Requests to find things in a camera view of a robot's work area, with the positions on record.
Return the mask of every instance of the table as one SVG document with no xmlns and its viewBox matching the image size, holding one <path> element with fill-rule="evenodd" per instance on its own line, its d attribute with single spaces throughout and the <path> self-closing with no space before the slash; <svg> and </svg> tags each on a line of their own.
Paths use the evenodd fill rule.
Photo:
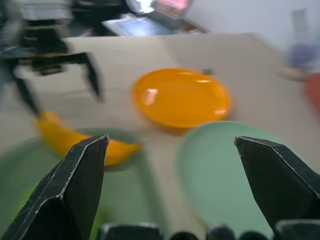
<svg viewBox="0 0 320 240">
<path fill-rule="evenodd" d="M 131 102 L 131 86 L 141 75 L 162 68 L 213 69 L 230 90 L 229 120 L 255 125 L 278 135 L 300 151 L 320 172 L 320 122 L 304 96 L 301 82 L 277 74 L 282 56 L 252 34 L 199 34 L 158 37 L 76 37 L 75 51 L 91 52 L 104 84 L 106 101 L 96 103 L 78 66 L 37 77 L 25 69 L 42 105 L 73 128 L 111 127 L 134 133 L 149 154 L 168 223 L 173 232 L 189 230 L 201 238 L 205 226 L 179 188 L 174 156 L 182 137 L 151 126 Z M 8 87 L 0 109 L 0 152 L 36 136 L 32 118 Z"/>
</svg>

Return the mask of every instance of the toy banana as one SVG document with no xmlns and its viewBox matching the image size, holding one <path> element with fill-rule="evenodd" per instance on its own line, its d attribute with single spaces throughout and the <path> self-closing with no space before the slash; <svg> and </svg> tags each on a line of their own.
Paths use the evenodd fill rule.
<svg viewBox="0 0 320 240">
<path fill-rule="evenodd" d="M 90 138 L 89 135 L 64 127 L 59 117 L 50 111 L 42 111 L 40 117 L 35 119 L 35 126 L 45 143 L 63 157 L 73 145 Z M 118 165 L 139 149 L 139 144 L 128 144 L 111 139 L 106 151 L 105 166 Z"/>
</svg>

